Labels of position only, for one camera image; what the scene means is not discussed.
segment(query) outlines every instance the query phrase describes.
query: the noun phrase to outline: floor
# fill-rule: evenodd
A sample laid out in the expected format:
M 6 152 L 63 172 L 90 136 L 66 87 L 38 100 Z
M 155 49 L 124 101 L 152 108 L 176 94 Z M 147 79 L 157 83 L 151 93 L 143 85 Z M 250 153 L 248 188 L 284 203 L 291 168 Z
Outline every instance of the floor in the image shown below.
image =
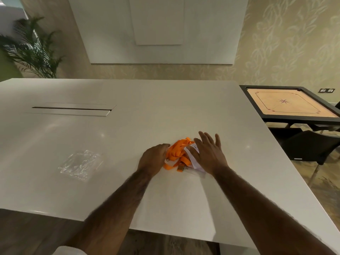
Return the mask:
M 284 127 L 285 124 L 267 123 L 270 127 Z M 292 127 L 309 129 L 307 125 Z M 325 131 L 323 134 L 337 135 Z M 340 229 L 340 153 L 335 150 L 322 166 L 311 187 L 312 192 L 324 207 L 335 225 Z M 292 161 L 303 179 L 308 182 L 316 167 L 314 162 Z M 62 245 L 82 223 L 73 220 L 41 216 L 37 214 L 0 210 L 0 254 L 49 255 Z M 218 254 L 214 243 L 129 230 L 119 254 Z

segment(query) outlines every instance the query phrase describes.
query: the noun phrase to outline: white sleeve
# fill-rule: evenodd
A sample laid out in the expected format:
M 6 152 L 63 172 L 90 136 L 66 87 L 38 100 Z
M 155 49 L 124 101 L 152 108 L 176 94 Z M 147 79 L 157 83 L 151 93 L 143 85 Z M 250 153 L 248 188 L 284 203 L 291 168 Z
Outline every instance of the white sleeve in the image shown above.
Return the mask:
M 86 255 L 86 253 L 73 247 L 60 246 L 52 255 Z

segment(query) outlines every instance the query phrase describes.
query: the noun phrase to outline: table top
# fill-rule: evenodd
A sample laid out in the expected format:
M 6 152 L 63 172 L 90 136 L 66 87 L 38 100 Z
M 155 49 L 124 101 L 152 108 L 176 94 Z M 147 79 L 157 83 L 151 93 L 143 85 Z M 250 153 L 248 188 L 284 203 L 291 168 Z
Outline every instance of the table top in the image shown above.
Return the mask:
M 304 87 L 241 88 L 265 121 L 340 125 L 340 110 Z
M 114 108 L 106 117 L 27 113 L 44 103 Z M 84 220 L 143 151 L 202 130 L 220 134 L 240 176 L 340 251 L 340 232 L 234 81 L 11 79 L 0 83 L 0 115 L 1 208 Z M 87 183 L 57 169 L 77 150 L 105 157 Z M 210 175 L 162 169 L 131 228 L 255 247 Z

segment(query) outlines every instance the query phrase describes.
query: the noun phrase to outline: electrical outlet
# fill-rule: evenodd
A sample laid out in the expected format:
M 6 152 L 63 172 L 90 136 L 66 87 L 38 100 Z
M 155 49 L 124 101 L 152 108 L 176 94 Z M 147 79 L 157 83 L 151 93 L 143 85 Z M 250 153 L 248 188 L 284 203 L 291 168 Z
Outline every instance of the electrical outlet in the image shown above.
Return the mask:
M 319 90 L 319 93 L 333 93 L 334 92 L 334 88 L 321 88 Z

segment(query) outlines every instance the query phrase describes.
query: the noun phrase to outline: potted plant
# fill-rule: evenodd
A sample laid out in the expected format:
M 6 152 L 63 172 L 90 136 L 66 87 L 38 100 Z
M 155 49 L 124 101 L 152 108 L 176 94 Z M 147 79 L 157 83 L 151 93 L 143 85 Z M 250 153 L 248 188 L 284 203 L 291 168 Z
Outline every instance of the potted plant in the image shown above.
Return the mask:
M 43 17 L 16 20 L 13 27 L 17 38 L 0 35 L 0 48 L 11 61 L 22 65 L 22 71 L 32 72 L 40 78 L 56 78 L 57 67 L 63 58 L 55 58 L 51 49 L 55 31 L 37 35 L 37 22 L 41 19 Z

